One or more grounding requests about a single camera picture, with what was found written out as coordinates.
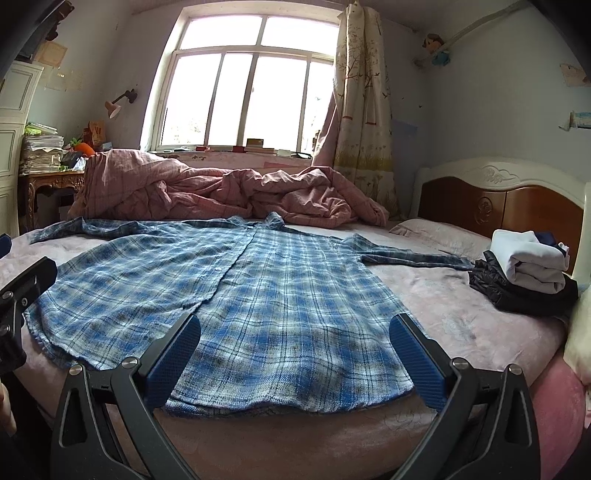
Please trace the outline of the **person's left hand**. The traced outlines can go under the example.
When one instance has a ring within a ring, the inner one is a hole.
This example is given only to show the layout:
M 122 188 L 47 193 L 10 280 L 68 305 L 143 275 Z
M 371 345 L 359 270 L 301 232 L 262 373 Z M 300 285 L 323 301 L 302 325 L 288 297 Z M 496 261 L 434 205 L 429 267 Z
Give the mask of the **person's left hand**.
M 3 383 L 0 383 L 0 425 L 1 430 L 8 436 L 13 436 L 17 431 L 11 409 L 9 392 Z

